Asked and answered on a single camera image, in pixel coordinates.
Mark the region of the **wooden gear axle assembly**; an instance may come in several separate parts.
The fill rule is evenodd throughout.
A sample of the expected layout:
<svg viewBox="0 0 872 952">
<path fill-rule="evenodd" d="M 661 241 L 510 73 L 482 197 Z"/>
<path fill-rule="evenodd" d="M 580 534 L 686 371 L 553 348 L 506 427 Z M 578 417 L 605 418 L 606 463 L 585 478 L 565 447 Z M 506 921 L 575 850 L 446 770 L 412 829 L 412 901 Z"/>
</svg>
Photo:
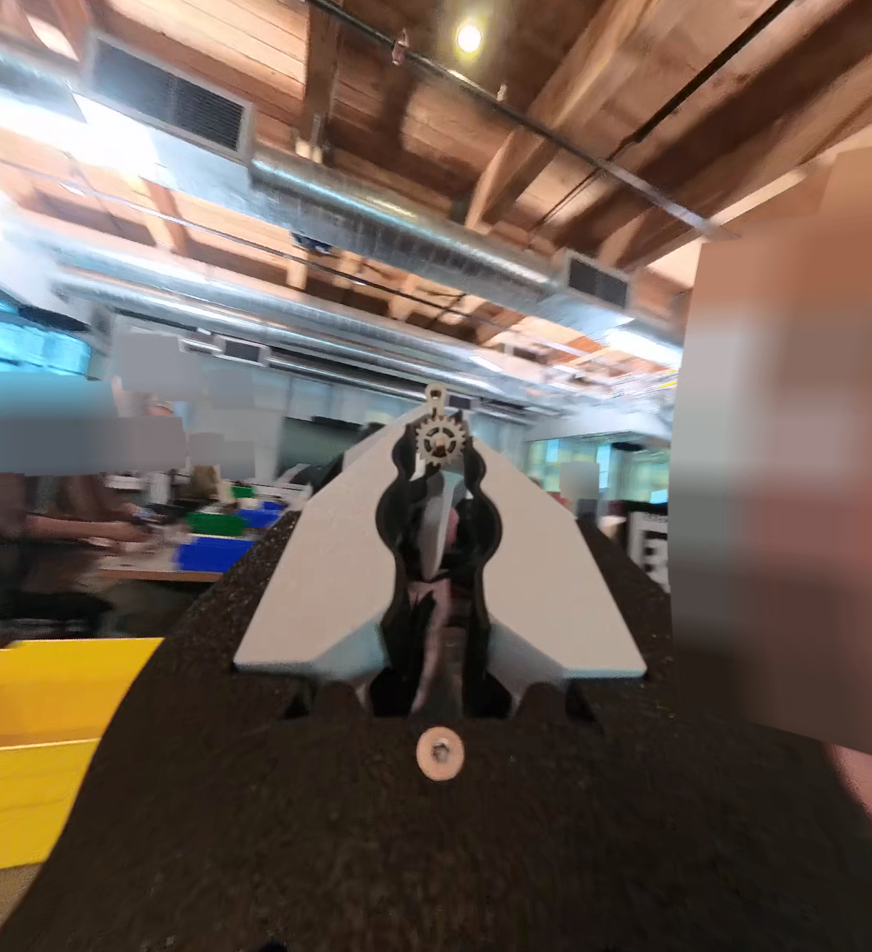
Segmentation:
<svg viewBox="0 0 872 952">
<path fill-rule="evenodd" d="M 413 477 L 430 468 L 447 470 L 462 462 L 470 438 L 464 410 L 425 411 L 413 427 Z"/>
</svg>

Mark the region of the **wall display screen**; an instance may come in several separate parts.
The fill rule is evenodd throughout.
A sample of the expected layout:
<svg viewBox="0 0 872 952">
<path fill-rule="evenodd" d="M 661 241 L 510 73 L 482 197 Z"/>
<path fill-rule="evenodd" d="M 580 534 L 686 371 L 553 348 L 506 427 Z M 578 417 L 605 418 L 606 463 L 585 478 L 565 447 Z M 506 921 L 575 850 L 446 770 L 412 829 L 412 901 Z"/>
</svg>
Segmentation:
<svg viewBox="0 0 872 952">
<path fill-rule="evenodd" d="M 278 484 L 310 486 L 317 491 L 339 474 L 348 450 L 386 426 L 317 417 L 286 417 L 281 428 L 275 476 Z"/>
</svg>

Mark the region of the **silver air duct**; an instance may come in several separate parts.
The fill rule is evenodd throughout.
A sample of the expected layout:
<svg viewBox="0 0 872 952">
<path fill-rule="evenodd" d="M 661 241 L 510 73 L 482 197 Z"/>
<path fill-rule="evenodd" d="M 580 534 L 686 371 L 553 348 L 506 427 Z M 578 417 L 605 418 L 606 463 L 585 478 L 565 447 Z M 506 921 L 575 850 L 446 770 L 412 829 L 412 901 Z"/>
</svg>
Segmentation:
<svg viewBox="0 0 872 952">
<path fill-rule="evenodd" d="M 75 244 L 54 244 L 51 255 L 56 291 L 67 297 L 407 378 L 441 376 L 492 398 L 526 401 L 540 398 L 545 387 L 541 371 L 525 361 L 494 361 L 465 343 L 299 292 L 228 279 L 218 268 Z"/>
<path fill-rule="evenodd" d="M 633 314 L 629 306 L 614 310 L 568 290 L 565 252 L 544 259 L 502 244 L 390 189 L 377 189 L 297 154 L 258 149 L 249 176 L 288 232 L 590 338 L 620 327 L 682 346 L 682 335 Z"/>
</svg>

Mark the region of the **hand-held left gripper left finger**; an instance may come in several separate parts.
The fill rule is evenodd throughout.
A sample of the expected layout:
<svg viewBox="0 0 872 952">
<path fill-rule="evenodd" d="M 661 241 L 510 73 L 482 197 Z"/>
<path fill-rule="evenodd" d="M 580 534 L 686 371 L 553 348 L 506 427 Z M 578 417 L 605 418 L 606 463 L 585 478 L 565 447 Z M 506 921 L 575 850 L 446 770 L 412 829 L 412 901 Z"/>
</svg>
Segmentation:
<svg viewBox="0 0 872 952">
<path fill-rule="evenodd" d="M 239 672 L 364 681 L 385 667 L 396 568 L 376 517 L 398 475 L 393 449 L 420 420 L 403 416 L 348 449 L 305 503 L 234 656 Z"/>
</svg>

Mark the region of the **yellow plastic bin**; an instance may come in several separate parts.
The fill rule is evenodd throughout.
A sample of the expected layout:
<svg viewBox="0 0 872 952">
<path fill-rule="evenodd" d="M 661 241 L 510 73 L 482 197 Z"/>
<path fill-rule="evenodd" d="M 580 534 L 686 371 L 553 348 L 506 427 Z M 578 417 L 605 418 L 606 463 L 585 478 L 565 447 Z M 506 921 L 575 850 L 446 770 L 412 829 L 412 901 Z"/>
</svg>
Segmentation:
<svg viewBox="0 0 872 952">
<path fill-rule="evenodd" d="M 0 870 L 48 857 L 109 721 L 161 642 L 0 648 Z"/>
</svg>

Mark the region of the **air duct vent grille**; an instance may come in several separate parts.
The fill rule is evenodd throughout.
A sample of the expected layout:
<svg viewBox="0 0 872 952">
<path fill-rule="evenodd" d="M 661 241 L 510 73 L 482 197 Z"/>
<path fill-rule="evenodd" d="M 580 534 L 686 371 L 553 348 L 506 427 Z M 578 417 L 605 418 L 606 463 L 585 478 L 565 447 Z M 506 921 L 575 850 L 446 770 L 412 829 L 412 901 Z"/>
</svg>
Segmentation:
<svg viewBox="0 0 872 952">
<path fill-rule="evenodd" d="M 565 285 L 571 292 L 618 311 L 629 306 L 631 279 L 616 268 L 569 248 L 564 257 Z"/>
</svg>

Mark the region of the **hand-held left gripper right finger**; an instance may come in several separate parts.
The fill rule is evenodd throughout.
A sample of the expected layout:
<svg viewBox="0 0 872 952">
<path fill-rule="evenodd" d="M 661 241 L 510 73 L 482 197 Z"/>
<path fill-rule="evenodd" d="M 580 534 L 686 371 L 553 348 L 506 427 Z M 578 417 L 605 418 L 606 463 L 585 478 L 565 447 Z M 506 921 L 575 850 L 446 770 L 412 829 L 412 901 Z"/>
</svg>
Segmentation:
<svg viewBox="0 0 872 952">
<path fill-rule="evenodd" d="M 471 438 L 465 484 L 476 537 L 466 696 L 523 696 L 647 665 L 571 512 Z"/>
</svg>

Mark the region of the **black and white marker board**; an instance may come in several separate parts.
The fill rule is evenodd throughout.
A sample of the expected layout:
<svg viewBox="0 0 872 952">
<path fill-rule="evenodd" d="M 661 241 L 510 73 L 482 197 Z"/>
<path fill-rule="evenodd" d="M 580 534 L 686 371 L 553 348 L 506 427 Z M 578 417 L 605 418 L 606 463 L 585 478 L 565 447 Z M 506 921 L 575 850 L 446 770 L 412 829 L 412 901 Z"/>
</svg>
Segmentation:
<svg viewBox="0 0 872 952">
<path fill-rule="evenodd" d="M 627 507 L 624 547 L 628 558 L 664 592 L 668 578 L 668 507 L 630 503 Z"/>
</svg>

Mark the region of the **large duct vent grille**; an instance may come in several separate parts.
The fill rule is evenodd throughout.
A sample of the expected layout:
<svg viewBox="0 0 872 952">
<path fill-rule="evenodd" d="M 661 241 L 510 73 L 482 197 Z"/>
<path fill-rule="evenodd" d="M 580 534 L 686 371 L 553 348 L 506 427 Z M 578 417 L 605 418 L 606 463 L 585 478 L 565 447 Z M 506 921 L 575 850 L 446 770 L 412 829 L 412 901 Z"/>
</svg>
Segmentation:
<svg viewBox="0 0 872 952">
<path fill-rule="evenodd" d="M 87 40 L 82 76 L 87 98 L 224 158 L 247 161 L 251 102 L 98 31 Z"/>
</svg>

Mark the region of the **person's right hand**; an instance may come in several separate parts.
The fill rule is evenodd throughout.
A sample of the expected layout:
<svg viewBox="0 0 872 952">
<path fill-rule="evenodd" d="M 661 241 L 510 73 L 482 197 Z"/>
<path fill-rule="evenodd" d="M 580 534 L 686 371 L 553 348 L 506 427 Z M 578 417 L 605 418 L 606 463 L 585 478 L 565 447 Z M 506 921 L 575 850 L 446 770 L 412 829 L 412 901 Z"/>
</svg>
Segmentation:
<svg viewBox="0 0 872 952">
<path fill-rule="evenodd" d="M 452 584 L 447 576 L 433 582 L 413 582 L 409 586 L 409 602 L 413 610 L 420 610 L 423 621 L 422 662 L 411 715 L 418 714 L 431 693 L 442 661 L 444 635 L 452 609 Z"/>
</svg>

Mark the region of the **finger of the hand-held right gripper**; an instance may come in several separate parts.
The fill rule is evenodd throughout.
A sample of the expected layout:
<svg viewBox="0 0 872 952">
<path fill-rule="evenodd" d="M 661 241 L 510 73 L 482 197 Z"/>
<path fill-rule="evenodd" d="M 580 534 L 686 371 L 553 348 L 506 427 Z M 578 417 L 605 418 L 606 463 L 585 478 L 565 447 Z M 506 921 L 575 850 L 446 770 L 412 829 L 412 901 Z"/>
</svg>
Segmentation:
<svg viewBox="0 0 872 952">
<path fill-rule="evenodd" d="M 445 548 L 455 538 L 463 475 L 454 470 L 424 471 L 409 487 L 408 567 L 414 579 L 432 582 L 440 573 Z"/>
</svg>

